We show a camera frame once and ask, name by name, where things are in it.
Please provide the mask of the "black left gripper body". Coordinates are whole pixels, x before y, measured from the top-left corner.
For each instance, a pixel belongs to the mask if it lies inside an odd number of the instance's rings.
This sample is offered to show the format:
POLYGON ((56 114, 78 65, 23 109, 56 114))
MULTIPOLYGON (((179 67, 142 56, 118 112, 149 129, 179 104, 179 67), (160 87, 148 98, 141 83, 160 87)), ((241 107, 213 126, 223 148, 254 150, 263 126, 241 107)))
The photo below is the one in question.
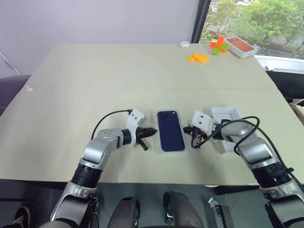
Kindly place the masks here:
POLYGON ((139 145, 139 140, 142 140, 143 136, 143 128, 138 127, 135 132, 135 143, 134 145, 139 145))

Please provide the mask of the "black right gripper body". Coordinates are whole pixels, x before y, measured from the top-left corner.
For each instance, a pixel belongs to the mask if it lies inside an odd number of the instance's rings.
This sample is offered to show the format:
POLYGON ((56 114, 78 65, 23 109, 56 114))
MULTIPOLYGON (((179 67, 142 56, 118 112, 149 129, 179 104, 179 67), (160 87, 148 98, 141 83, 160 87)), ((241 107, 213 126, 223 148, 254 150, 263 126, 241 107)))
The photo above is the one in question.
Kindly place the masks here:
POLYGON ((193 141, 194 143, 201 143, 207 138, 207 134, 197 127, 193 127, 193 141))

